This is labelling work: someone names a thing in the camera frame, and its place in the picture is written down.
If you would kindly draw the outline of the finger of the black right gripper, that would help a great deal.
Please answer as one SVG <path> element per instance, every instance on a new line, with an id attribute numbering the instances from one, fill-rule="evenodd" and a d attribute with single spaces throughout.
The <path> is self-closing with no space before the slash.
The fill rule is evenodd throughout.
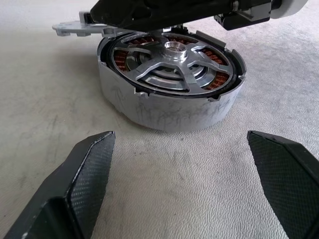
<path id="1" fill-rule="evenodd" d="M 149 32 L 232 10 L 231 0 L 100 0 L 90 14 L 96 23 Z"/>

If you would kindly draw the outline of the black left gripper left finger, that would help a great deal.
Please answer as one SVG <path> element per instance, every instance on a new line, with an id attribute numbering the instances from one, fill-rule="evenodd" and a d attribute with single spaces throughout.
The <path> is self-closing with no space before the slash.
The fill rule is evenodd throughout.
<path id="1" fill-rule="evenodd" d="M 109 178 L 115 133 L 78 142 L 39 186 L 6 239 L 89 239 Z"/>

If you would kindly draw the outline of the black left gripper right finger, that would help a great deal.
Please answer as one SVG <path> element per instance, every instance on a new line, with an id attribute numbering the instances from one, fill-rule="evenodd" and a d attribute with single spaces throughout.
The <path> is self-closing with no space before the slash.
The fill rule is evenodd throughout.
<path id="1" fill-rule="evenodd" d="M 319 161 L 300 143 L 248 131 L 247 140 L 272 210 L 291 239 L 319 237 Z"/>

